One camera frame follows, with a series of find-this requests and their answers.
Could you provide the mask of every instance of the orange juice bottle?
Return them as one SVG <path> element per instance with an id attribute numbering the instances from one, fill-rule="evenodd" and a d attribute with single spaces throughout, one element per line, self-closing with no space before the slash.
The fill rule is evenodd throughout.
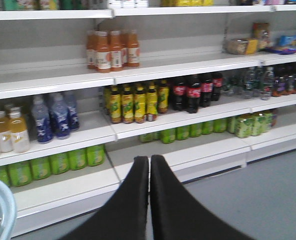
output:
<path id="1" fill-rule="evenodd" d="M 122 45 L 120 42 L 120 31 L 110 32 L 110 49 L 111 49 L 111 70 L 118 72 L 122 67 Z"/>
<path id="2" fill-rule="evenodd" d="M 87 31 L 87 64 L 89 69 L 95 69 L 94 31 Z"/>
<path id="3" fill-rule="evenodd" d="M 24 153 L 30 148 L 26 122 L 19 111 L 11 112 L 9 116 L 13 151 L 18 154 Z"/>
<path id="4" fill-rule="evenodd" d="M 108 45 L 108 33 L 100 31 L 98 33 L 97 42 L 97 59 L 98 59 L 98 72 L 109 73 L 111 71 L 111 52 Z"/>
<path id="5" fill-rule="evenodd" d="M 131 30 L 128 34 L 128 66 L 138 67 L 140 65 L 140 47 L 137 39 L 137 30 Z"/>

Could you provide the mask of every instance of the bottle label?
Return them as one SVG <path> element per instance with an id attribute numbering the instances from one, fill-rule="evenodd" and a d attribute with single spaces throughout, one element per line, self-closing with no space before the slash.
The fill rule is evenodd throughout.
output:
<path id="1" fill-rule="evenodd" d="M 222 87 L 223 78 L 214 78 L 213 79 L 213 86 L 216 88 Z"/>
<path id="2" fill-rule="evenodd" d="M 88 59 L 88 65 L 94 65 L 95 60 L 94 60 L 94 50 L 87 49 L 87 59 Z"/>
<path id="3" fill-rule="evenodd" d="M 177 96 L 183 96 L 186 93 L 185 86 L 173 86 L 173 94 Z"/>
<path id="4" fill-rule="evenodd" d="M 140 48 L 128 48 L 128 63 L 138 64 L 140 63 Z"/>
<path id="5" fill-rule="evenodd" d="M 99 69 L 111 68 L 111 52 L 97 52 L 97 59 Z"/>
<path id="6" fill-rule="evenodd" d="M 187 89 L 187 96 L 189 98 L 199 98 L 201 95 L 201 88 L 189 88 Z"/>
<path id="7" fill-rule="evenodd" d="M 7 153 L 12 150 L 11 132 L 4 131 L 0 133 L 0 151 Z"/>
<path id="8" fill-rule="evenodd" d="M 50 128 L 49 117 L 37 119 L 36 129 L 37 129 L 37 141 L 39 143 L 46 143 L 52 139 L 53 135 Z"/>
<path id="9" fill-rule="evenodd" d="M 11 141 L 13 150 L 16 153 L 23 153 L 29 150 L 29 136 L 27 130 L 11 133 Z"/>
<path id="10" fill-rule="evenodd" d="M 201 84 L 201 92 L 210 93 L 212 92 L 213 83 L 202 83 Z"/>

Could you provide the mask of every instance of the dark bottle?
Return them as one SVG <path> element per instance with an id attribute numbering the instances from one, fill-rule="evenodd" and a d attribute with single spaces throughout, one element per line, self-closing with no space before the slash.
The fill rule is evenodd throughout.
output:
<path id="1" fill-rule="evenodd" d="M 172 86 L 173 110 L 182 111 L 185 108 L 186 83 L 183 76 L 176 77 Z"/>
<path id="2" fill-rule="evenodd" d="M 186 76 L 187 79 L 187 112 L 195 114 L 198 112 L 201 95 L 201 84 L 198 75 Z"/>
<path id="3" fill-rule="evenodd" d="M 213 90 L 211 95 L 212 101 L 218 101 L 221 95 L 221 87 L 223 82 L 223 76 L 220 72 L 211 73 L 213 79 Z"/>
<path id="4" fill-rule="evenodd" d="M 200 74 L 200 82 L 201 82 L 201 98 L 200 98 L 200 106 L 201 107 L 209 107 L 211 104 L 211 95 L 212 95 L 212 76 L 210 73 Z"/>

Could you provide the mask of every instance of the gray floor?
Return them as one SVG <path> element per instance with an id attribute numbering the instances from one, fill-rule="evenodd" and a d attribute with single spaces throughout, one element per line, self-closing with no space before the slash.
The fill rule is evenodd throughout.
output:
<path id="1" fill-rule="evenodd" d="M 296 240 L 296 151 L 185 186 L 209 210 L 254 239 Z M 90 216 L 78 217 L 13 240 L 55 240 Z M 152 239 L 148 214 L 147 240 Z"/>

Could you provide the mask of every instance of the water bottle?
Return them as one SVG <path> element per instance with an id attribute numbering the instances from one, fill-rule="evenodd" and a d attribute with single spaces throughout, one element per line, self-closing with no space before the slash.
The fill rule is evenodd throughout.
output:
<path id="1" fill-rule="evenodd" d="M 69 114 L 69 128 L 71 131 L 75 131 L 79 129 L 79 118 L 77 115 L 77 101 L 73 95 L 73 91 L 65 91 L 64 93 L 64 101 L 67 104 Z"/>
<path id="2" fill-rule="evenodd" d="M 36 96 L 33 100 L 32 115 L 37 130 L 37 141 L 46 144 L 53 139 L 50 127 L 49 111 L 42 97 Z"/>
<path id="3" fill-rule="evenodd" d="M 55 119 L 55 136 L 58 139 L 67 139 L 70 136 L 70 128 L 68 121 L 68 107 L 63 100 L 61 94 L 56 94 L 51 111 Z"/>

